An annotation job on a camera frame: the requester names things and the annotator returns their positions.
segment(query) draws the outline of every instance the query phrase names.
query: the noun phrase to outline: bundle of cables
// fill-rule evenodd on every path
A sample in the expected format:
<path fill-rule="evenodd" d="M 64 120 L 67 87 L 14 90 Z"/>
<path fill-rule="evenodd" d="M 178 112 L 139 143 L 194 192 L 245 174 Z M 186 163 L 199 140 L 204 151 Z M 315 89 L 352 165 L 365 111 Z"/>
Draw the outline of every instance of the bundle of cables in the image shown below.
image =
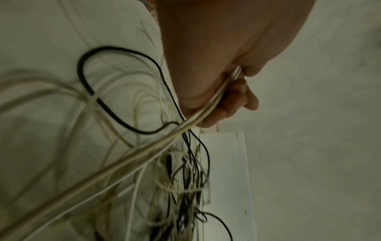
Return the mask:
<path fill-rule="evenodd" d="M 121 118 L 119 118 L 100 99 L 101 94 L 117 79 L 108 80 L 95 92 L 89 85 L 84 74 L 84 67 L 86 62 L 95 55 L 103 52 L 135 55 L 139 58 L 144 58 L 152 62 L 159 70 L 160 79 L 167 89 L 172 99 L 173 105 L 176 108 L 182 122 L 179 123 L 177 121 L 169 121 L 164 123 L 162 127 L 156 130 L 143 131 L 127 124 Z M 90 112 L 95 113 L 101 122 L 104 123 L 117 137 L 117 140 L 121 141 L 127 147 L 129 147 L 129 150 L 123 153 L 123 155 L 121 155 L 120 158 L 115 162 L 89 175 L 82 181 L 76 183 L 72 187 L 60 193 L 58 196 L 40 205 L 38 208 L 34 209 L 26 216 L 20 218 L 15 223 L 1 230 L 0 240 L 10 240 L 16 236 L 20 237 L 20 234 L 22 234 L 21 240 L 30 240 L 44 228 L 53 223 L 61 222 L 62 220 L 67 219 L 73 220 L 80 218 L 85 213 L 94 214 L 95 228 L 92 240 L 112 240 L 112 234 L 110 234 L 109 228 L 107 228 L 110 223 L 111 206 L 112 204 L 116 205 L 116 201 L 118 199 L 121 199 L 121 197 L 123 197 L 126 193 L 132 191 L 132 197 L 130 199 L 131 205 L 129 212 L 126 215 L 128 217 L 126 218 L 127 227 L 124 237 L 125 241 L 129 241 L 133 223 L 133 213 L 136 209 L 135 204 L 138 195 L 139 184 L 148 165 L 153 167 L 154 180 L 156 183 L 155 192 L 151 200 L 151 207 L 153 206 L 152 202 L 154 201 L 155 197 L 158 196 L 160 191 L 165 193 L 167 202 L 166 212 L 153 215 L 153 212 L 150 208 L 148 216 L 144 217 L 145 222 L 150 227 L 150 240 L 192 240 L 194 228 L 196 226 L 196 220 L 206 222 L 207 216 L 212 216 L 218 219 L 226 228 L 230 239 L 233 240 L 228 227 L 219 217 L 208 212 L 202 212 L 200 210 L 202 191 L 208 186 L 209 183 L 210 156 L 205 145 L 202 143 L 199 137 L 197 137 L 197 135 L 191 131 L 191 128 L 202 121 L 218 105 L 227 88 L 228 82 L 236 79 L 240 70 L 241 69 L 238 67 L 220 87 L 216 95 L 207 104 L 200 108 L 197 114 L 187 120 L 184 120 L 179 107 L 177 106 L 175 99 L 164 79 L 163 72 L 158 63 L 148 55 L 135 50 L 116 46 L 102 46 L 88 51 L 80 58 L 77 64 L 77 74 L 79 80 L 87 92 L 91 95 L 90 98 L 87 98 L 80 91 L 69 85 L 50 81 L 47 79 L 40 80 L 63 87 L 64 89 L 74 93 L 77 99 L 86 102 L 86 106 L 83 108 L 83 111 L 80 113 L 74 124 L 74 127 L 70 132 L 65 147 L 66 150 L 73 148 L 74 140 L 77 138 L 77 135 L 86 122 L 87 116 Z M 157 141 L 149 144 L 137 143 L 136 146 L 133 146 L 127 142 L 122 137 L 122 135 L 118 133 L 118 131 L 116 131 L 104 113 L 110 116 L 121 126 L 139 135 L 153 135 L 172 125 L 174 128 L 169 131 L 166 136 L 158 139 Z M 183 151 L 173 147 L 173 144 L 179 137 L 182 137 L 187 150 Z M 193 152 L 191 149 L 192 138 L 198 141 L 196 152 Z M 208 166 L 206 171 L 200 164 L 201 147 L 205 149 L 207 155 Z M 176 166 L 174 159 L 178 156 L 180 156 L 181 163 L 177 165 L 175 169 L 173 169 L 173 167 Z M 179 174 L 181 174 L 182 180 L 178 180 L 177 176 L 179 176 Z M 136 177 L 134 183 L 122 187 L 121 183 L 133 175 Z M 74 197 L 77 197 L 79 194 L 83 193 L 85 190 L 88 190 L 94 185 L 99 184 L 100 191 L 92 193 L 87 198 L 76 202 L 70 207 L 67 207 L 66 204 L 70 203 L 70 201 L 72 202 Z M 101 198 L 95 206 L 79 213 L 73 212 L 78 207 L 88 203 L 90 200 L 94 200 L 97 197 Z"/>

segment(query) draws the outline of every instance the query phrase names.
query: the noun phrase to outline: white wall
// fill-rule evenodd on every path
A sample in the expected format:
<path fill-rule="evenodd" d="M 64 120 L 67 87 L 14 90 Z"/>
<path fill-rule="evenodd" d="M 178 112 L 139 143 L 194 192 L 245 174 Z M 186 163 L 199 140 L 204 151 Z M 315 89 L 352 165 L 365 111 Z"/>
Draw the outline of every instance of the white wall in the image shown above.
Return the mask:
<path fill-rule="evenodd" d="M 381 1 L 317 0 L 249 85 L 244 130 L 258 240 L 381 240 Z"/>

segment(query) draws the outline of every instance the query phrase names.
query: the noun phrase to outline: tangled wires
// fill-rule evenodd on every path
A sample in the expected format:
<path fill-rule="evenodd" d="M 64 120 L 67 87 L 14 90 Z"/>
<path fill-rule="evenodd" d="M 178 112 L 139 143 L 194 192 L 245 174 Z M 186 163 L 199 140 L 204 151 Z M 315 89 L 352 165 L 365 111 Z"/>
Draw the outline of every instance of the tangled wires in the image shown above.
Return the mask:
<path fill-rule="evenodd" d="M 178 114 L 183 122 L 179 123 L 176 121 L 170 121 L 156 130 L 142 131 L 128 125 L 123 120 L 121 120 L 99 98 L 100 95 L 112 83 L 118 80 L 118 78 L 108 80 L 96 92 L 93 91 L 93 89 L 86 80 L 86 77 L 84 75 L 84 67 L 87 60 L 95 56 L 96 54 L 109 51 L 122 54 L 134 54 L 150 60 L 159 69 L 160 77 L 163 81 L 163 84 L 169 91 L 169 87 L 165 82 L 160 66 L 151 57 L 134 50 L 114 46 L 103 46 L 90 50 L 80 58 L 77 65 L 77 73 L 81 83 L 92 96 L 91 98 L 86 100 L 87 104 L 84 107 L 81 114 L 79 115 L 78 119 L 74 124 L 74 127 L 70 132 L 65 147 L 66 150 L 70 150 L 74 147 L 74 140 L 77 138 L 78 133 L 80 132 L 81 128 L 86 122 L 86 117 L 88 113 L 94 109 L 95 102 L 97 102 L 98 105 L 117 123 L 119 123 L 126 129 L 140 135 L 155 134 L 169 127 L 170 125 L 174 125 L 175 128 L 171 130 L 166 136 L 160 138 L 157 141 L 154 141 L 149 144 L 138 143 L 136 147 L 133 147 L 127 153 L 122 155 L 117 161 L 86 177 L 85 179 L 70 187 L 69 189 L 59 194 L 52 200 L 49 200 L 48 202 L 36 208 L 34 211 L 28 213 L 26 216 L 24 216 L 14 224 L 2 230 L 0 232 L 0 239 L 7 239 L 13 237 L 15 234 L 18 234 L 19 230 L 24 230 L 24 228 L 26 227 L 34 226 L 33 230 L 23 238 L 23 240 L 29 240 L 31 237 L 35 236 L 38 232 L 43 230 L 51 223 L 57 222 L 58 220 L 67 217 L 67 215 L 70 214 L 73 210 L 100 195 L 105 194 L 102 197 L 101 202 L 95 207 L 96 213 L 100 213 L 102 211 L 102 207 L 104 207 L 105 205 L 109 205 L 115 199 L 120 198 L 125 193 L 133 190 L 125 235 L 125 241 L 129 241 L 139 183 L 142 180 L 143 174 L 147 166 L 151 164 L 153 161 L 156 161 L 153 162 L 153 166 L 155 167 L 155 169 L 162 171 L 162 178 L 155 176 L 155 182 L 160 189 L 168 193 L 168 199 L 166 215 L 162 215 L 161 217 L 157 216 L 154 220 L 149 220 L 152 217 L 147 218 L 148 225 L 153 227 L 151 230 L 152 240 L 191 240 L 196 219 L 205 221 L 206 215 L 211 215 L 217 218 L 215 215 L 203 213 L 199 209 L 201 202 L 201 191 L 206 187 L 206 184 L 208 183 L 208 177 L 210 172 L 210 157 L 205 145 L 190 130 L 190 128 L 202 121 L 217 106 L 218 102 L 222 98 L 222 95 L 227 86 L 227 82 L 229 80 L 227 80 L 221 86 L 221 88 L 218 90 L 217 94 L 213 97 L 213 99 L 200 109 L 198 114 L 196 114 L 188 120 L 184 120 L 184 118 L 182 117 L 181 112 L 175 103 L 173 95 L 169 91 L 169 94 L 176 107 L 176 110 L 178 111 Z M 234 79 L 234 77 L 237 76 L 238 73 L 239 70 L 237 69 L 232 74 L 231 78 Z M 112 127 L 107 118 L 104 118 L 104 115 L 102 113 L 100 114 L 100 116 L 103 116 L 102 120 L 105 123 L 107 123 L 107 125 L 115 134 L 115 136 L 118 139 L 122 140 L 122 142 L 125 143 L 127 146 L 131 147 L 131 144 L 124 140 L 124 138 L 115 130 L 115 128 Z M 198 150 L 200 150 L 200 146 L 202 146 L 206 150 L 208 156 L 208 168 L 206 171 L 200 164 L 199 157 L 197 156 L 198 152 L 194 154 L 191 150 L 191 135 L 199 142 Z M 173 152 L 174 150 L 169 150 L 169 147 L 173 145 L 173 143 L 177 140 L 178 137 L 183 138 L 188 150 L 185 153 L 181 154 L 181 160 L 183 163 L 176 170 L 173 171 L 172 154 L 170 152 Z M 158 159 L 158 157 L 163 156 L 163 154 L 166 158 Z M 180 172 L 182 172 L 183 176 L 182 189 L 180 189 L 180 182 L 176 178 L 176 176 Z M 121 190 L 117 189 L 117 187 L 123 180 L 132 177 L 134 174 L 137 176 L 137 178 L 133 185 L 122 187 Z M 60 212 L 59 214 L 56 214 L 57 210 L 61 210 L 65 206 L 65 203 L 67 203 L 67 201 L 82 193 L 84 190 L 87 190 L 88 188 L 98 184 L 99 182 L 102 182 L 102 180 L 104 185 L 102 186 L 100 191 L 90 195 L 89 197 L 81 200 L 80 202 L 77 202 L 75 205 L 72 205 L 69 208 L 64 208 L 64 211 Z M 96 240 L 108 239 L 106 234 L 102 234 L 101 228 L 96 228 L 94 238 Z"/>

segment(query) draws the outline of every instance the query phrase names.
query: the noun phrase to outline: wall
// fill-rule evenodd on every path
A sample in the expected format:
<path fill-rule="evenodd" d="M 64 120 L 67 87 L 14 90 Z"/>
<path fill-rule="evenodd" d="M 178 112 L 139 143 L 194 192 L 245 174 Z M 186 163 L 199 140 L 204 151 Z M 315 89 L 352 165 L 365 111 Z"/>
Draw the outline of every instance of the wall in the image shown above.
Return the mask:
<path fill-rule="evenodd" d="M 243 130 L 258 240 L 381 240 L 381 2 L 318 0 L 249 86 Z"/>

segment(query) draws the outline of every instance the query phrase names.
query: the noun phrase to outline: hand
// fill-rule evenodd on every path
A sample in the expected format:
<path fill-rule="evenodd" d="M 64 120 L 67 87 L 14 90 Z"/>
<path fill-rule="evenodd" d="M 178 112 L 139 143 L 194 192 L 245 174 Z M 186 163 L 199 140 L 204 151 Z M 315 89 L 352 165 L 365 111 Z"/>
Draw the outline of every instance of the hand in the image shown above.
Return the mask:
<path fill-rule="evenodd" d="M 224 98 L 199 127 L 211 127 L 239 108 L 258 108 L 244 76 L 255 76 L 293 41 L 315 0 L 158 0 L 163 46 L 185 117 L 212 98 L 242 66 Z"/>

